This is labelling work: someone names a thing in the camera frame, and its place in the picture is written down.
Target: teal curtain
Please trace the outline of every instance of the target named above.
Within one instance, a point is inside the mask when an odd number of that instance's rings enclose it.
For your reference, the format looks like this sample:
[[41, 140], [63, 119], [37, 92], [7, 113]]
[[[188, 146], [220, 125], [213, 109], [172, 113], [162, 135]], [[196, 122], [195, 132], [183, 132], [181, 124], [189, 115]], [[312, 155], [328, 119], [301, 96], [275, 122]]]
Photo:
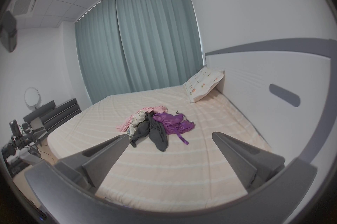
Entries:
[[203, 66], [191, 0], [104, 0], [76, 23], [76, 43], [93, 103], [181, 85]]
[[78, 61], [93, 104], [133, 92], [121, 43], [116, 0], [104, 0], [75, 24]]

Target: white pillow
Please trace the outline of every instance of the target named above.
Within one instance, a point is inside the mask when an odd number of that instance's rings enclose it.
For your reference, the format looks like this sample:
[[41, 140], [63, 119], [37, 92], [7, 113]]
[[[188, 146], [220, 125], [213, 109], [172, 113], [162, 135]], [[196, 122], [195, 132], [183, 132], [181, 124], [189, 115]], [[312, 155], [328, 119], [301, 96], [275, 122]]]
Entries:
[[224, 73], [208, 67], [202, 68], [184, 83], [190, 102], [195, 103], [205, 97], [224, 77]]

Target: air conditioner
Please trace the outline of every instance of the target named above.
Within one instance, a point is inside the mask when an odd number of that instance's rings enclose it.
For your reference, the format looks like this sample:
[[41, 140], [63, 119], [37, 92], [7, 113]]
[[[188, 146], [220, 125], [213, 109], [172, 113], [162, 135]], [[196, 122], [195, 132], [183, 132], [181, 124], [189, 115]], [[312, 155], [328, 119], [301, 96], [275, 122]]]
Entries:
[[9, 10], [15, 18], [32, 17], [38, 0], [12, 0]]

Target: purple satin fabric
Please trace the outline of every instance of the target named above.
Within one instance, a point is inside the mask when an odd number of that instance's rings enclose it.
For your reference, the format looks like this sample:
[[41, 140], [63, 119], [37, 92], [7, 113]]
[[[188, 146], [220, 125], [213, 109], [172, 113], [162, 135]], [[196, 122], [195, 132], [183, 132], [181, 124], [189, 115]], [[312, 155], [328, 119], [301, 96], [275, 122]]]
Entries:
[[178, 113], [178, 111], [175, 116], [168, 113], [157, 113], [152, 118], [163, 124], [166, 134], [176, 134], [181, 141], [188, 145], [181, 134], [194, 129], [194, 123], [189, 122], [184, 114]]

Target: bed sheet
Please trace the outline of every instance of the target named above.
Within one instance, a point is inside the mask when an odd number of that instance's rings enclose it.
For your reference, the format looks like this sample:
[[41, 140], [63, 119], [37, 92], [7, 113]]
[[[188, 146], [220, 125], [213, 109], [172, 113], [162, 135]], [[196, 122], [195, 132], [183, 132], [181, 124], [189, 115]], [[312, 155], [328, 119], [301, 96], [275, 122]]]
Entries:
[[117, 204], [136, 209], [179, 212], [204, 209], [247, 194], [235, 172], [212, 140], [219, 131], [271, 151], [252, 124], [213, 89], [190, 103], [183, 86], [108, 96], [57, 128], [48, 145], [64, 158], [120, 135], [116, 125], [146, 106], [164, 105], [183, 113], [195, 128], [182, 136], [168, 135], [168, 148], [159, 151], [145, 138], [127, 147], [97, 191]]

